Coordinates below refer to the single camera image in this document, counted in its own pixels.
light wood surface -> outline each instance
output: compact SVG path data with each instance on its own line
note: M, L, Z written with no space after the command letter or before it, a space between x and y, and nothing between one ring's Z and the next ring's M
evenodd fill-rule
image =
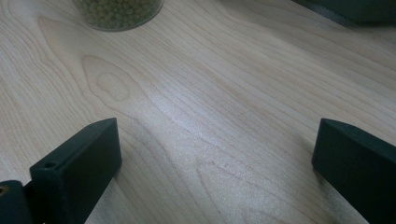
M0 178L117 118L87 223L365 223L310 163L321 118L396 144L396 29L289 0L165 0L121 33L67 0L1 0Z

green seed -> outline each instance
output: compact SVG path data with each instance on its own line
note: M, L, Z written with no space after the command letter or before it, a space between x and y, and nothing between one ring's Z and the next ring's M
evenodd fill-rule
M128 10L126 10L126 14L132 15L132 14L134 14L134 10L132 8L129 8Z

jar of green peas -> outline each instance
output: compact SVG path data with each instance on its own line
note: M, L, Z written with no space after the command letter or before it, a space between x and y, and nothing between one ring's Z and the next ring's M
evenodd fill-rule
M72 0L83 21L102 31L124 31L151 20L163 0Z

black object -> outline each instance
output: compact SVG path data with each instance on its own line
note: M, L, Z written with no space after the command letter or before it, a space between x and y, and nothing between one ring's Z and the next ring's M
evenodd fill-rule
M395 0L293 0L342 24L396 22Z
M0 182L0 223L84 223L120 166L117 120L88 125L33 165L25 187Z
M312 164L367 221L396 223L396 147L322 119Z

black block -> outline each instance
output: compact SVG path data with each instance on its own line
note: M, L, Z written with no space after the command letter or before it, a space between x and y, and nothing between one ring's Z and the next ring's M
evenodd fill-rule
M293 0L339 23L396 22L394 0Z
M312 164L370 223L396 223L396 147L323 119Z
M116 119L85 127L32 166L46 223L84 223L120 166Z

